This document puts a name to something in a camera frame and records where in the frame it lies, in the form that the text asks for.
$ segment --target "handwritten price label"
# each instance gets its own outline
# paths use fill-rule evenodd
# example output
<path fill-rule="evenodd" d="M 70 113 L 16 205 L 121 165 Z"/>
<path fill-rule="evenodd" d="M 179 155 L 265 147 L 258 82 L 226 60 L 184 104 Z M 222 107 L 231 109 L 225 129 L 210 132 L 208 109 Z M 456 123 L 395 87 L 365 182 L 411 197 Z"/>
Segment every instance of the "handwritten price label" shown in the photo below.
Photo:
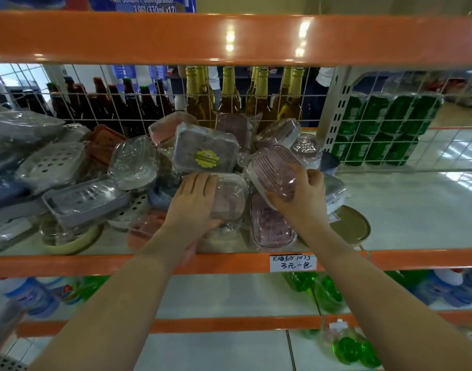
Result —
<path fill-rule="evenodd" d="M 304 254 L 270 256 L 270 272 L 315 271 L 316 256 Z"/>

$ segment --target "left hand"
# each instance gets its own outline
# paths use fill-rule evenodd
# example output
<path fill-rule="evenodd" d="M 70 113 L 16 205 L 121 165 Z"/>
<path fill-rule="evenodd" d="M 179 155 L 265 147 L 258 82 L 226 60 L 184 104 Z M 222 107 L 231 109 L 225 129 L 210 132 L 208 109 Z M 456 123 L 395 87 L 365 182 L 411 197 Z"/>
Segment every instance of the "left hand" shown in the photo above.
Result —
<path fill-rule="evenodd" d="M 162 228 L 175 232 L 189 244 L 218 227 L 222 221 L 210 218 L 218 179 L 210 173 L 187 175 L 171 201 Z"/>

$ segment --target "yellow sticker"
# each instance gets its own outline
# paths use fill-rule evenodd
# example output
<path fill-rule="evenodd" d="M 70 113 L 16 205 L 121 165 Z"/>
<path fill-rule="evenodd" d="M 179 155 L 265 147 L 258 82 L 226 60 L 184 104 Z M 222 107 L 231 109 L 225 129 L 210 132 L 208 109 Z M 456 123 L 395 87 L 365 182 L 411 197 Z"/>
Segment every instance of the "yellow sticker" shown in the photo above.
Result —
<path fill-rule="evenodd" d="M 200 167 L 214 168 L 219 163 L 219 157 L 213 151 L 198 151 L 195 155 L 195 161 Z"/>

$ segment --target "hand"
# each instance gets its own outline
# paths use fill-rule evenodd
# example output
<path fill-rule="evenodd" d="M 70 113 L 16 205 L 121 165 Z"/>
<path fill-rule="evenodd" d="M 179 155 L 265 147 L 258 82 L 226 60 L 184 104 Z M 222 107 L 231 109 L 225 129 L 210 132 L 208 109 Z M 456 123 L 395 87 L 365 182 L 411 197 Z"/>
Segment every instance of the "hand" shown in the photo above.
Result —
<path fill-rule="evenodd" d="M 328 228 L 323 173 L 315 169 L 306 170 L 297 164 L 290 164 L 289 167 L 296 174 L 293 200 L 285 202 L 279 194 L 271 191 L 267 191 L 267 198 L 298 234 L 303 234 L 306 228 Z"/>
<path fill-rule="evenodd" d="M 221 220 L 210 219 L 218 179 L 210 173 L 187 175 L 171 201 L 162 228 L 182 237 L 187 245 L 218 227 Z"/>

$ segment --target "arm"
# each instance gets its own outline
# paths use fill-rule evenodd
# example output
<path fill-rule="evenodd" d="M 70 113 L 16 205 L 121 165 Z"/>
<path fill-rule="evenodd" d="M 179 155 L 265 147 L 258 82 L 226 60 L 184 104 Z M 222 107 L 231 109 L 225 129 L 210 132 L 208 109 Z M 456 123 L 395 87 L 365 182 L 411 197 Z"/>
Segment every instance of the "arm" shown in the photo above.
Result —
<path fill-rule="evenodd" d="M 385 369 L 472 370 L 472 341 L 345 243 L 328 224 L 323 174 L 292 168 L 293 201 L 267 196 L 334 280 Z"/>
<path fill-rule="evenodd" d="M 169 278 L 186 247 L 219 225 L 210 220 L 217 176 L 191 174 L 165 224 L 66 324 L 29 371 L 133 369 Z"/>

